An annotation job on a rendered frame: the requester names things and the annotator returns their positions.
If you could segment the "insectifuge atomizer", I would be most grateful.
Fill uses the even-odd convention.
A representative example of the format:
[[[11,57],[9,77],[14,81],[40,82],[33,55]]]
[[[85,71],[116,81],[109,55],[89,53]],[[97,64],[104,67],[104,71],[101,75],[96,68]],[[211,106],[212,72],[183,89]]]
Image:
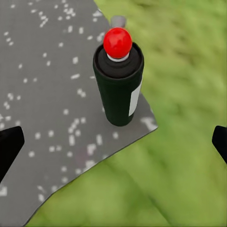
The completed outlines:
[[[109,22],[112,29],[95,51],[93,70],[108,121],[125,126],[132,121],[137,106],[144,56],[124,29],[124,16],[112,16]]]

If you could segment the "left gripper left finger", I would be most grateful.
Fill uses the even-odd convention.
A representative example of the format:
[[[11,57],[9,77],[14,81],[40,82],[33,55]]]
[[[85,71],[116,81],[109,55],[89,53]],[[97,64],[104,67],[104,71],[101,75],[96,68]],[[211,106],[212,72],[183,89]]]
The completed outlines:
[[[25,143],[20,126],[0,131],[0,182]]]

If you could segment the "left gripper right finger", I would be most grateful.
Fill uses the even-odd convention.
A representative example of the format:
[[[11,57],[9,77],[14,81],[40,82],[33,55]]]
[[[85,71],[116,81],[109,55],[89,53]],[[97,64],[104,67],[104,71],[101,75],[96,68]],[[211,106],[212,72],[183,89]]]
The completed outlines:
[[[227,128],[216,126],[212,143],[227,164]]]

